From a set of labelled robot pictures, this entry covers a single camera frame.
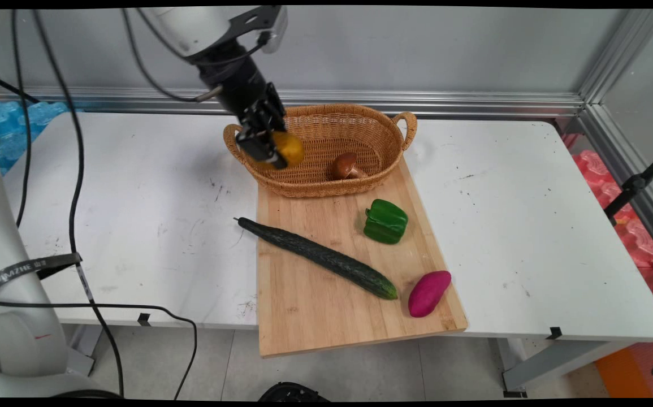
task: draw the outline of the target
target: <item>mushroom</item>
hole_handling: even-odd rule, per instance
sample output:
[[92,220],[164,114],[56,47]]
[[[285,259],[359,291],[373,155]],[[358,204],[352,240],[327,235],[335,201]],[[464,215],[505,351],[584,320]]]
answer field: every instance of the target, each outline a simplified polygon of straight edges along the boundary
[[367,174],[357,167],[357,154],[344,153],[334,160],[331,167],[331,175],[335,180],[346,180],[346,178],[365,178]]

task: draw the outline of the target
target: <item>mushroom cap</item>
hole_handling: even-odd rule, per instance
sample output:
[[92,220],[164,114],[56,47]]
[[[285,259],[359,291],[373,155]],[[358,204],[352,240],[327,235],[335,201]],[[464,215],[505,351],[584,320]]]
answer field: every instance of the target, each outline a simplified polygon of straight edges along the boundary
[[355,153],[344,153],[339,155],[334,160],[334,166],[331,169],[331,173],[337,180],[344,180],[349,177],[349,174],[354,169],[354,166],[357,164],[357,154]]

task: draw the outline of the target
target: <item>green bell pepper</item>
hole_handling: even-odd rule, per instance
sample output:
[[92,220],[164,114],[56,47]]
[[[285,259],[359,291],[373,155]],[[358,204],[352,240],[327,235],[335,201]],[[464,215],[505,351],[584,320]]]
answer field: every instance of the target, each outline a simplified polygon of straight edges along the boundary
[[375,199],[367,209],[364,234],[377,242],[393,245],[398,243],[406,229],[406,213],[398,206],[383,199]]

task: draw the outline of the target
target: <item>table leg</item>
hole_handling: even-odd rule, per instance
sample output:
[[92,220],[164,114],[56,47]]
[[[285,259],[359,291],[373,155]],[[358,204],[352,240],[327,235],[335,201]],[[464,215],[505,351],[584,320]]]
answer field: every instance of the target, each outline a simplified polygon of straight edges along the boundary
[[93,370],[93,351],[102,333],[99,325],[77,325],[73,328],[68,342],[67,368],[83,376],[89,376]]
[[553,379],[588,363],[626,348],[632,343],[603,342],[597,340],[556,340],[548,348],[531,358],[522,359],[517,348],[519,339],[499,339],[500,355],[503,363],[507,360],[512,366],[505,365],[502,373],[507,391],[525,391],[525,386],[536,384],[546,379]]

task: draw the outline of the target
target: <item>yellow fruit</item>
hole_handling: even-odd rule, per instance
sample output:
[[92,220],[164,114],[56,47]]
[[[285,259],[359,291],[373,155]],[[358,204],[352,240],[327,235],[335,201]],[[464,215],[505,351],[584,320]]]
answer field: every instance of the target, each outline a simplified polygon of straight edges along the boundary
[[[304,160],[304,145],[301,140],[290,132],[272,132],[276,149],[286,160],[288,167],[295,167]],[[274,170],[274,166],[266,162],[257,162],[256,166],[262,170]]]

